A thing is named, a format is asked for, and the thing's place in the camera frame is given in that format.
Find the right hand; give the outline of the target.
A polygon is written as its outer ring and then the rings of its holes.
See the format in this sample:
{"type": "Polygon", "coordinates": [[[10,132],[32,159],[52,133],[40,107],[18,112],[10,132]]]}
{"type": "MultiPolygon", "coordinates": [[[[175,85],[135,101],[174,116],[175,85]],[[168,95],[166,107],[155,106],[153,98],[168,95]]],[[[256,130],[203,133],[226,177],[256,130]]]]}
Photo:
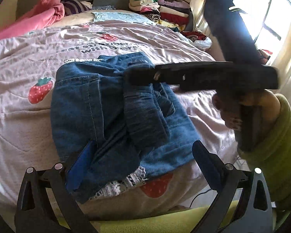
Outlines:
{"type": "Polygon", "coordinates": [[[269,131],[280,114],[281,104],[276,95],[269,90],[251,91],[241,97],[239,101],[228,99],[216,93],[212,97],[214,107],[220,112],[227,128],[240,131],[244,127],[238,110],[239,105],[261,107],[260,131],[269,131]]]}

